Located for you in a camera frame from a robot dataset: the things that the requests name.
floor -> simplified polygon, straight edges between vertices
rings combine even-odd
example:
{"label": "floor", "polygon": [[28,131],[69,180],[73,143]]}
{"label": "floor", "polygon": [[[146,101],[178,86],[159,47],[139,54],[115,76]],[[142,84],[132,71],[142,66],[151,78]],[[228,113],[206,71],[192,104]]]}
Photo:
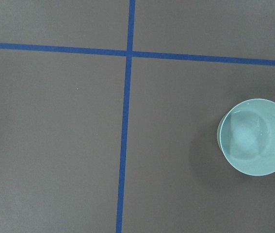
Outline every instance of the floor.
{"label": "floor", "polygon": [[216,140],[252,98],[274,0],[0,0],[0,233],[275,233]]}

blue tape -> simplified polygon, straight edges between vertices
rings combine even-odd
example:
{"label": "blue tape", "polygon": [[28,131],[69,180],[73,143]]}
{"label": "blue tape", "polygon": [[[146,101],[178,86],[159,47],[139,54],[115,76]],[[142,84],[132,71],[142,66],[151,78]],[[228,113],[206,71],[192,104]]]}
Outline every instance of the blue tape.
{"label": "blue tape", "polygon": [[61,46],[48,46],[48,45],[7,44],[7,43],[0,43],[0,49],[84,53],[84,54],[110,55],[110,56],[126,56],[127,55],[127,52],[125,50],[105,50],[105,49],[61,47]]}
{"label": "blue tape", "polygon": [[135,18],[135,0],[130,0],[129,1],[128,40],[127,40],[127,59],[126,59],[126,72],[125,72],[124,97],[123,97],[116,233],[121,233],[122,231],[123,198],[124,198],[124,183],[125,183],[125,173],[126,173],[128,122],[129,122],[129,93],[130,93],[130,83],[131,83],[132,50],[133,50],[133,36],[134,36],[134,18]]}
{"label": "blue tape", "polygon": [[133,51],[133,57],[275,66],[275,60]]}

bowl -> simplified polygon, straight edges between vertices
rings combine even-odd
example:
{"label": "bowl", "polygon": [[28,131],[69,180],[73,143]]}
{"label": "bowl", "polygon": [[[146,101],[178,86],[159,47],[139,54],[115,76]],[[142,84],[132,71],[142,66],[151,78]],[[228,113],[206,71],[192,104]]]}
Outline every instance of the bowl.
{"label": "bowl", "polygon": [[218,145],[228,162],[252,176],[275,172],[275,102],[246,100],[220,121]]}

gray surface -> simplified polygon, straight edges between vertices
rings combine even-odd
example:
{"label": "gray surface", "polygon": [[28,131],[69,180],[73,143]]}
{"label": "gray surface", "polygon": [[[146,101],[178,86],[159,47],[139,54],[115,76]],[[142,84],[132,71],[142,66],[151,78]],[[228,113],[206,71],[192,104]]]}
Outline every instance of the gray surface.
{"label": "gray surface", "polygon": [[124,68],[0,50],[0,233],[114,232]]}
{"label": "gray surface", "polygon": [[[126,49],[128,0],[0,0],[0,42]],[[134,50],[275,59],[275,1],[136,1]],[[216,127],[275,67],[133,59],[124,233],[275,233],[275,174]],[[114,233],[124,57],[0,50],[0,233]]]}
{"label": "gray surface", "polygon": [[216,141],[251,98],[275,101],[275,67],[133,59],[124,233],[275,233],[275,173],[238,172]]}
{"label": "gray surface", "polygon": [[275,59],[274,0],[137,0],[134,50]]}
{"label": "gray surface", "polygon": [[125,50],[126,0],[0,0],[0,42]]}

plastic bowl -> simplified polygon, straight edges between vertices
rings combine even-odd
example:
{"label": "plastic bowl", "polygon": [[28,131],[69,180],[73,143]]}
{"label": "plastic bowl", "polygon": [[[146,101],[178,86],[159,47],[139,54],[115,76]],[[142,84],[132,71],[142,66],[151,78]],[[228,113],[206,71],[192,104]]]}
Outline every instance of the plastic bowl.
{"label": "plastic bowl", "polygon": [[264,99],[239,103],[220,121],[217,141],[238,171],[252,176],[275,172],[275,103]]}

